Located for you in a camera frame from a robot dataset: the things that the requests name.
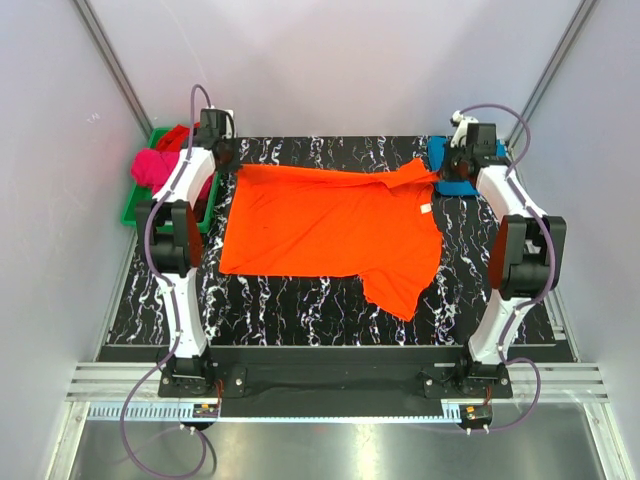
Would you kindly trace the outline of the orange t shirt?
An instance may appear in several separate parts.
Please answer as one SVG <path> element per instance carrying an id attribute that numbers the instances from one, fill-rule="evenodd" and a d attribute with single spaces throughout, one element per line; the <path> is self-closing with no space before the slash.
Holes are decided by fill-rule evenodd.
<path id="1" fill-rule="evenodd" d="M 360 278 L 366 300 L 409 322 L 441 264 L 432 196 L 414 158 L 390 172 L 246 165 L 237 174 L 219 270 Z"/>

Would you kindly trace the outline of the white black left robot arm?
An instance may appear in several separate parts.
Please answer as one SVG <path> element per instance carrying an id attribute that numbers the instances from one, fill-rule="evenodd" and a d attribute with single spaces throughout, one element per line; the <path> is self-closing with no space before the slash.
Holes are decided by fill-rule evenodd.
<path id="1" fill-rule="evenodd" d="M 161 289 L 169 331 L 169 351 L 159 361 L 164 396 L 204 396 L 215 388 L 196 295 L 203 240 L 194 205 L 207 179 L 230 166 L 233 138 L 198 141 L 180 151 L 168 179 L 151 199 L 136 206 L 142 255 Z"/>

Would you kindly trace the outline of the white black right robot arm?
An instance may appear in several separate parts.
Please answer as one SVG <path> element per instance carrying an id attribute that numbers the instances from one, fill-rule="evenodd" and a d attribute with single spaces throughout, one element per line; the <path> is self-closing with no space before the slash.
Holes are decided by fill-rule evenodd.
<path id="1" fill-rule="evenodd" d="M 451 378 L 472 397 L 509 383 L 509 347 L 526 314 L 558 283 L 567 224 L 536 205 L 504 156 L 448 147 L 440 177 L 470 182 L 500 222 L 488 265 L 491 296 Z"/>

